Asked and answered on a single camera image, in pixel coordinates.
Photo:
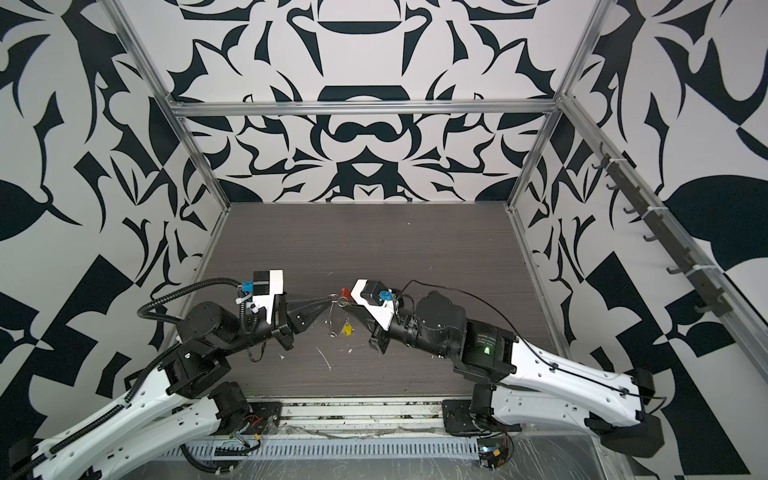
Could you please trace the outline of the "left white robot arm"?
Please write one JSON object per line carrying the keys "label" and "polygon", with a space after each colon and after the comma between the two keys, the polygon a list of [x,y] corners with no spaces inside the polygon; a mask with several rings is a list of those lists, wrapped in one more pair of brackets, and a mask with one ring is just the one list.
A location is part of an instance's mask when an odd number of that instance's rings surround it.
{"label": "left white robot arm", "polygon": [[179,340],[138,375],[130,389],[64,432],[9,452],[13,479],[118,478],[169,449],[245,428],[252,414],[240,385],[224,381],[229,356],[276,340],[284,349],[331,305],[328,298],[234,314],[214,302],[193,307]]}

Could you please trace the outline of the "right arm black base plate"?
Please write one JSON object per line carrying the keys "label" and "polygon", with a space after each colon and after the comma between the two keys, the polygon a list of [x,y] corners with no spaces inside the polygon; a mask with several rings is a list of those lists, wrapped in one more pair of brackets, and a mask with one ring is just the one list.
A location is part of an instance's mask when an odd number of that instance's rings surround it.
{"label": "right arm black base plate", "polygon": [[446,399],[441,402],[444,430],[456,437],[482,436],[491,433],[489,406],[480,400]]}

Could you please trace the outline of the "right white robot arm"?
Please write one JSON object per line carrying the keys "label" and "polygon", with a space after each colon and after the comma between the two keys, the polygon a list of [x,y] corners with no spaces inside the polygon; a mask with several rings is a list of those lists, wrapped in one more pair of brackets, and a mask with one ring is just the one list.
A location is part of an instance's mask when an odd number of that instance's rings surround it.
{"label": "right white robot arm", "polygon": [[647,406],[655,395],[643,369],[606,372],[539,348],[492,324],[471,320],[437,291],[407,309],[387,288],[343,290],[341,305],[371,333],[384,353],[390,342],[449,360],[473,382],[472,398],[445,427],[457,436],[550,425],[583,431],[620,454],[650,458],[664,444],[659,418]]}

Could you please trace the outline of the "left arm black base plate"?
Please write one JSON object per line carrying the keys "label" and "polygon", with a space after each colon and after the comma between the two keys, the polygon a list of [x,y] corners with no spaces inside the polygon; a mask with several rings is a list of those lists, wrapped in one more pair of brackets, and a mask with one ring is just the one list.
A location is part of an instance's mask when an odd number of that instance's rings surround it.
{"label": "left arm black base plate", "polygon": [[280,401],[250,401],[250,413],[246,416],[247,435],[269,434],[280,427],[283,403]]}

